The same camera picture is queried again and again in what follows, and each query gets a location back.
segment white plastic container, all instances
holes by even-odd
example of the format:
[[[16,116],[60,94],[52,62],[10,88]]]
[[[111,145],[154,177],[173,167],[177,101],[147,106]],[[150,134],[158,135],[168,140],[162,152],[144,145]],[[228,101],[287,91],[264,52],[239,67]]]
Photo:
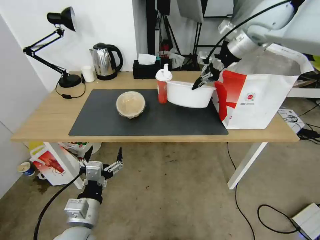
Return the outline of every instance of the white plastic container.
[[[200,88],[191,90],[193,83],[169,81],[168,101],[189,108],[205,108],[208,106],[215,87],[203,85]]]

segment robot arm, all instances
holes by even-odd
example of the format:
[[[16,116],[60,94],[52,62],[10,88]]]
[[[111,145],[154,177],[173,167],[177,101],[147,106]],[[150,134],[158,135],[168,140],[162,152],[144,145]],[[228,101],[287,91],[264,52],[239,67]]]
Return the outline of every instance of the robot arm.
[[[320,55],[320,25],[317,24],[320,20],[319,1],[292,0],[282,3],[279,0],[264,0],[252,11],[249,18],[252,19],[226,36],[220,53],[215,57],[204,52],[199,53],[198,63],[204,67],[192,90],[218,80],[220,72],[230,64],[272,43],[303,53]],[[224,20],[218,30],[224,35],[235,27]]]
[[[89,160],[88,155],[91,155],[91,152],[86,153],[84,159]],[[78,195],[78,198],[68,200],[64,211],[68,215],[67,223],[71,227],[54,240],[95,240],[91,229],[98,221],[102,189],[106,187],[107,179],[113,177],[122,167],[122,149],[120,148],[117,160],[113,164],[89,161],[85,167],[80,168],[80,173],[86,174],[84,191]]]

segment lamp base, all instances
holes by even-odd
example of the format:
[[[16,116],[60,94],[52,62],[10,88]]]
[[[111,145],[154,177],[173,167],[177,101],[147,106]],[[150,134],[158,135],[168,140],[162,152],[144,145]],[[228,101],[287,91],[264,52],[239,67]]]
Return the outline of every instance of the lamp base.
[[[62,75],[59,80],[59,85],[60,85],[60,87],[63,87],[63,88],[74,87],[80,83],[81,83],[81,77],[79,77],[78,75],[74,75],[74,74]]]

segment red bottle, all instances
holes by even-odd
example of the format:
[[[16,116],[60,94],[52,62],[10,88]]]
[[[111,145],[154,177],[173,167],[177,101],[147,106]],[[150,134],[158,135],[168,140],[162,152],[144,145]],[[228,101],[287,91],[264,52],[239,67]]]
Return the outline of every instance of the red bottle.
[[[172,74],[168,71],[168,64],[166,63],[163,69],[160,69],[156,74],[156,79],[158,82],[158,100],[159,103],[166,103],[168,101],[167,97],[167,82],[172,79]]]

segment table leg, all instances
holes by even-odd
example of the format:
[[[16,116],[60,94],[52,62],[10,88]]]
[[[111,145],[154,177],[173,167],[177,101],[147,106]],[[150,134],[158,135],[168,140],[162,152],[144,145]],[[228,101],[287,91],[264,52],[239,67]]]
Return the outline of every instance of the table leg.
[[[230,178],[228,182],[229,189],[234,189],[242,176],[246,173],[246,171],[249,169],[249,167],[253,164],[254,160],[259,156],[261,151],[264,149],[264,147],[267,145],[268,142],[262,142],[262,143],[254,143],[252,147],[247,152],[244,159],[239,164],[237,170],[234,172],[232,177]]]
[[[54,143],[54,142],[43,142],[43,143],[48,148],[50,153],[56,158],[60,166],[66,171],[67,174],[70,175],[70,181],[79,174],[80,166],[77,166],[75,168],[72,165],[72,163],[64,154],[63,150],[61,149],[58,143]],[[82,189],[83,187],[82,186],[83,181],[80,177],[74,182],[74,184],[78,189]]]

